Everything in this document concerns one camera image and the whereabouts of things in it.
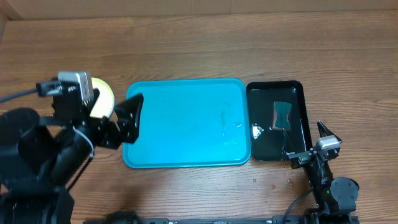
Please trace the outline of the yellow plate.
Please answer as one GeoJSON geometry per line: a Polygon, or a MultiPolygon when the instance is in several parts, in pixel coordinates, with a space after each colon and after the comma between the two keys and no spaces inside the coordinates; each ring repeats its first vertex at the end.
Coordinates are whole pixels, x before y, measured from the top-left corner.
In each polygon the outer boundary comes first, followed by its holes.
{"type": "Polygon", "coordinates": [[[99,90],[99,97],[91,110],[92,118],[110,118],[115,104],[115,97],[111,87],[99,78],[92,78],[91,82],[94,89],[99,90]]]}

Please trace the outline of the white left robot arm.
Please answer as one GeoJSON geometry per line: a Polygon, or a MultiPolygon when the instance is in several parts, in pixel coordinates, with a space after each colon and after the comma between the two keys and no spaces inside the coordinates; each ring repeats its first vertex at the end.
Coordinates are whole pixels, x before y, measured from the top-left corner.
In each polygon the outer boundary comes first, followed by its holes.
{"type": "Polygon", "coordinates": [[[31,108],[1,115],[1,223],[69,223],[70,189],[93,160],[95,148],[134,143],[144,104],[137,94],[116,106],[118,121],[92,118],[100,93],[84,104],[77,90],[53,96],[53,116],[31,108]]]}

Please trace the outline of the green scrubbing sponge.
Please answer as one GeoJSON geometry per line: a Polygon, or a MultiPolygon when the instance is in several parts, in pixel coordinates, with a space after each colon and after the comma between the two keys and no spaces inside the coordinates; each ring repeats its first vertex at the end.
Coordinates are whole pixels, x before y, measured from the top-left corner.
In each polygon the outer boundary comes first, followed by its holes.
{"type": "Polygon", "coordinates": [[[284,101],[275,101],[273,110],[272,128],[275,130],[290,130],[289,121],[292,105],[284,101]]]}

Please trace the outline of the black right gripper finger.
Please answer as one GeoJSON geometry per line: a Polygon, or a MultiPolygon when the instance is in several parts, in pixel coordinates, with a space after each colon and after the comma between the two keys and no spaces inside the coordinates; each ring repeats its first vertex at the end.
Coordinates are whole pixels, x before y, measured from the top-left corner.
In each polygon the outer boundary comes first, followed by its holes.
{"type": "Polygon", "coordinates": [[[322,121],[317,122],[317,127],[318,127],[318,132],[320,134],[320,137],[327,137],[327,136],[334,136],[339,143],[342,143],[342,139],[339,138],[336,134],[334,134],[332,131],[330,131],[322,121]]]}
{"type": "Polygon", "coordinates": [[[286,129],[282,129],[282,152],[283,153],[294,153],[294,147],[290,141],[286,129]]]}

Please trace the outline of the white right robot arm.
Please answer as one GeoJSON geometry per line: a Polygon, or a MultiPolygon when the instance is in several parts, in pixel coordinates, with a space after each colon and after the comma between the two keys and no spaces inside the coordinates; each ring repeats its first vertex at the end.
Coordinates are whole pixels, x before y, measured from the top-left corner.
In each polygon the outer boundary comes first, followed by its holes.
{"type": "Polygon", "coordinates": [[[287,154],[292,169],[302,168],[310,184],[310,190],[290,204],[282,223],[358,223],[351,214],[356,210],[359,184],[347,177],[334,178],[328,162],[339,156],[342,140],[330,131],[322,121],[317,123],[320,138],[310,150],[287,154]],[[309,208],[301,217],[290,216],[294,206],[312,194],[317,207],[309,208]]]}

